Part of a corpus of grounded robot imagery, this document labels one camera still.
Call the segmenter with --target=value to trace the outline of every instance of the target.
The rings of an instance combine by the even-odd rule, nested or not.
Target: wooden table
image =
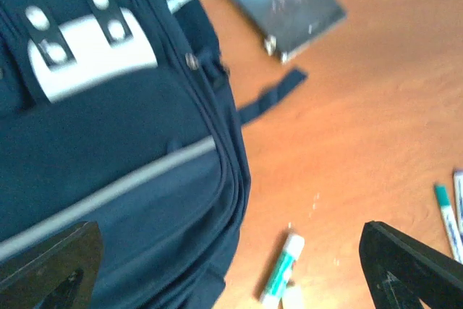
[[[347,20],[282,66],[230,0],[202,0],[238,105],[292,65],[310,71],[243,130],[252,191],[217,309],[261,308],[289,222],[306,238],[294,280],[307,308],[373,308],[358,255],[365,222],[450,255],[433,183],[451,187],[463,166],[463,0],[339,1]]]

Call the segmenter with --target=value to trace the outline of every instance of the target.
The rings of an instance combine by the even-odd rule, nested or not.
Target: dark blue backpack
[[[250,191],[237,111],[198,0],[0,0],[0,263],[97,221],[92,308],[210,308]]]

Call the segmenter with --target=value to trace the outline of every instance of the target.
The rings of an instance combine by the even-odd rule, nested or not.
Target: book
[[[337,0],[234,0],[258,26],[269,54],[287,62],[346,17]]]

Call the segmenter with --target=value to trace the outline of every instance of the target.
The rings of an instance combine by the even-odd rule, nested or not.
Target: marker
[[[447,189],[443,185],[435,184],[437,201],[441,207],[443,224],[446,227],[447,236],[449,237],[451,251],[457,262],[463,263],[463,243],[456,227],[454,209],[451,208]]]
[[[463,238],[463,170],[454,172],[456,222],[460,237]]]
[[[260,295],[260,302],[264,307],[276,309],[279,306],[281,296],[291,279],[294,262],[301,255],[304,243],[304,238],[298,234],[290,233],[287,237],[266,288]]]

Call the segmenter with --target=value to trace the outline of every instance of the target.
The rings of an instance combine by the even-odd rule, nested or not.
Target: glue stick cap
[[[302,289],[298,285],[289,286],[284,290],[283,297],[283,309],[304,309],[304,295]]]
[[[260,303],[265,309],[277,309],[280,305],[280,300],[280,298],[272,296],[268,293],[263,293],[259,299]]]
[[[283,250],[297,260],[299,259],[299,256],[301,256],[304,244],[305,241],[303,237],[295,233],[290,233],[284,243]]]

